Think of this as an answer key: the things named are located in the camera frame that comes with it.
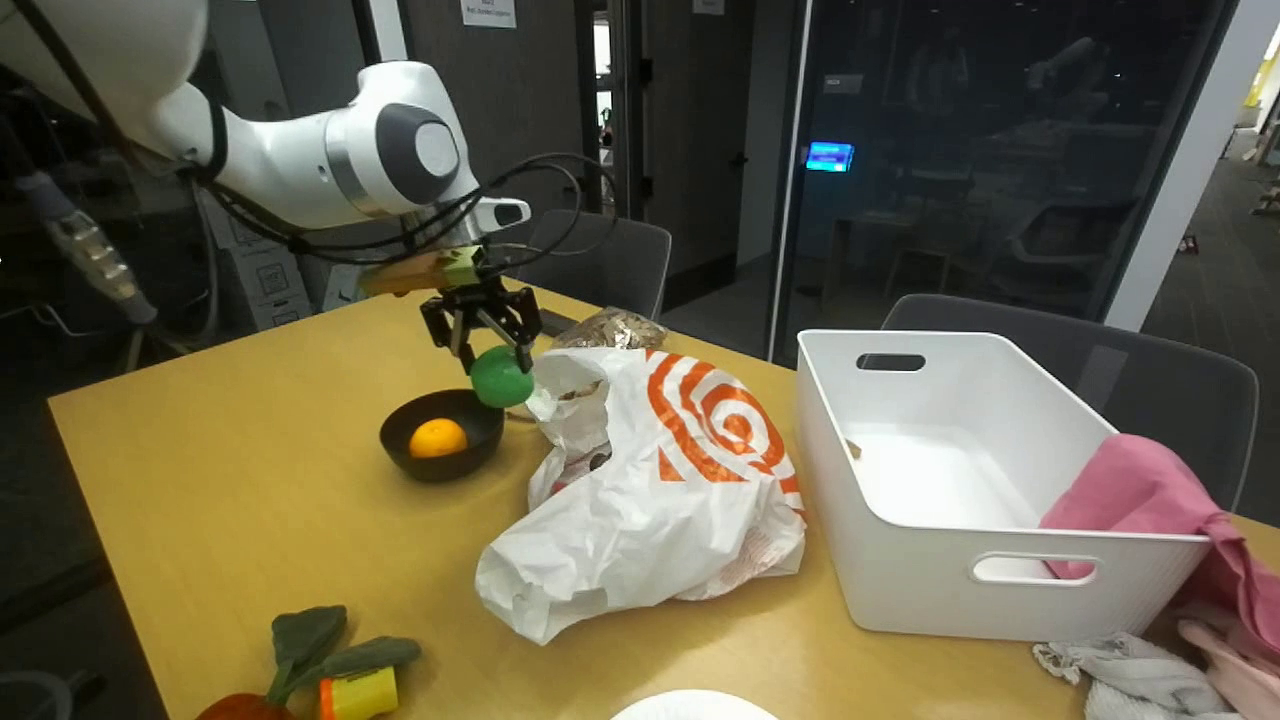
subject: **orange swirl logo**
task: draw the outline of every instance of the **orange swirl logo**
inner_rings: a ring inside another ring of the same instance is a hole
[[[671,438],[659,450],[659,481],[779,483],[779,498],[799,514],[784,438],[739,381],[692,355],[654,352],[650,403]]]

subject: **pink cloth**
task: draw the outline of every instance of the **pink cloth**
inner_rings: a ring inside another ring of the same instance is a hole
[[[1239,529],[1172,450],[1145,438],[1113,438],[1050,507],[1044,529],[1212,536],[1212,552],[1172,609],[1212,606],[1232,613],[1248,646],[1280,665],[1280,575],[1248,556]]]

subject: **plastic bag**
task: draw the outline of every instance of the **plastic bag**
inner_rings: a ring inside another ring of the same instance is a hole
[[[521,637],[664,602],[714,602],[805,562],[793,457],[729,372],[671,352],[557,350],[530,403],[551,439],[530,515],[476,567]]]
[[[669,330],[625,307],[601,307],[596,316],[566,330],[557,350],[664,350]]]

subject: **light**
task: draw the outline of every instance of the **light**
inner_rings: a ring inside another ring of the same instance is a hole
[[[805,147],[805,170],[808,170],[808,174],[848,177],[848,174],[852,174],[852,162],[858,162],[858,147],[852,147],[852,143],[839,143],[839,140],[813,140],[813,143]]]

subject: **wooden table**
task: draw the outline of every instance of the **wooden table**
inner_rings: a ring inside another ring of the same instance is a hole
[[[538,650],[476,602],[476,556],[526,507],[544,457],[510,423],[484,475],[412,483],[382,452],[410,397],[463,383],[429,343],[422,298],[363,300],[201,355],[51,397],[93,523],[117,567],[170,716],[274,679],[277,613],[347,606],[351,637],[417,637],[400,716],[611,716],[669,690],[722,690],[784,720],[817,716],[1081,716],[1029,646],[872,637],[839,606],[825,534],[799,575],[726,602],[664,606],[570,627]],[[793,438],[798,383],[700,339]],[[1280,534],[1245,523],[1280,562]]]

